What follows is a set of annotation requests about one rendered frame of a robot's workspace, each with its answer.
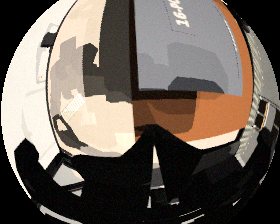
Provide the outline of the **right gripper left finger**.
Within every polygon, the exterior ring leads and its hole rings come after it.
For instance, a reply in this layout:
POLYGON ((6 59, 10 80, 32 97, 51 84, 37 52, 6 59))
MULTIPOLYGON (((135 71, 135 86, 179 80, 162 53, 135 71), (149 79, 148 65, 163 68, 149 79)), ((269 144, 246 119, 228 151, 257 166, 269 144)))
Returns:
POLYGON ((119 157, 77 154, 71 163, 86 180, 141 188, 142 201, 149 203, 154 157, 155 129, 148 125, 135 144, 119 157))

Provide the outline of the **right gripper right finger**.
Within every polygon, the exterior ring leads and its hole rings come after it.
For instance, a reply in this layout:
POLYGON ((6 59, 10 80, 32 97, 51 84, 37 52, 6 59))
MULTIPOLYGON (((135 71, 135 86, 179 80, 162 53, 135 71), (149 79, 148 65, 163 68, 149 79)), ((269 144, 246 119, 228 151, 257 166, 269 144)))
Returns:
POLYGON ((206 148, 196 148, 158 124, 154 124, 154 146, 160 166, 168 204, 178 198, 190 186, 200 171, 213 166, 232 155, 235 156, 240 140, 206 148))

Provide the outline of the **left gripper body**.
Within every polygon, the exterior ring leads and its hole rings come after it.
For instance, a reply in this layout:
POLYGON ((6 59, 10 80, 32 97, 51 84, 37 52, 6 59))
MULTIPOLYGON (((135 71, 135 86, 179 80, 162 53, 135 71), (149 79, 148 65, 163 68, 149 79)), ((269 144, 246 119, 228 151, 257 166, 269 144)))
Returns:
POLYGON ((226 5, 234 14, 234 16, 236 17, 239 25, 245 30, 246 33, 250 33, 250 30, 248 28, 248 26, 246 25, 246 23, 243 21, 243 18, 233 9, 231 8, 228 4, 226 5), (237 13, 237 14, 236 14, 237 13), (240 18, 238 18, 240 17, 240 18), (241 20, 242 19, 242 20, 241 20), (243 23, 244 22, 244 23, 243 23))

